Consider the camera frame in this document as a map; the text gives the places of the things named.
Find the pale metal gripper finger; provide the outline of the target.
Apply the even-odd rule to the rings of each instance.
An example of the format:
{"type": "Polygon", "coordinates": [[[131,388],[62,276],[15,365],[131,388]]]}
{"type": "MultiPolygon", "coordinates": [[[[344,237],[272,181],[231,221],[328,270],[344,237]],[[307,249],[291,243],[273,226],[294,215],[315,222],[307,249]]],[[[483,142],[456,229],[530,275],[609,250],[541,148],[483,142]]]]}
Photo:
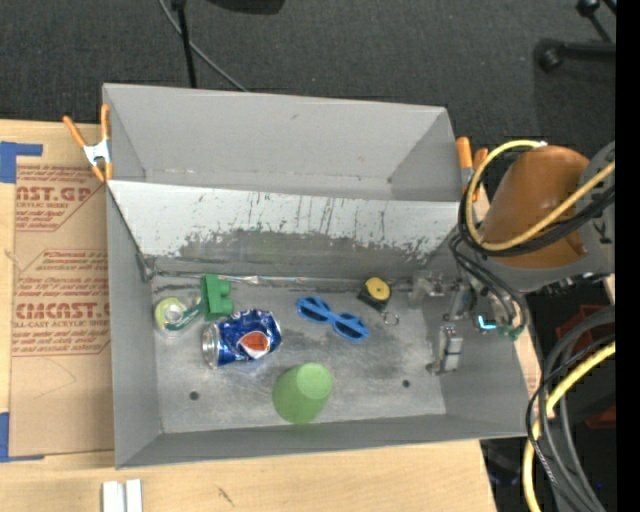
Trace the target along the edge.
{"type": "Polygon", "coordinates": [[[441,272],[416,271],[411,279],[408,304],[420,306],[427,298],[443,297],[445,293],[445,279],[441,272]]]}
{"type": "Polygon", "coordinates": [[[426,370],[432,375],[456,371],[462,360],[464,338],[453,324],[441,325],[427,338],[430,361],[426,370]]]}

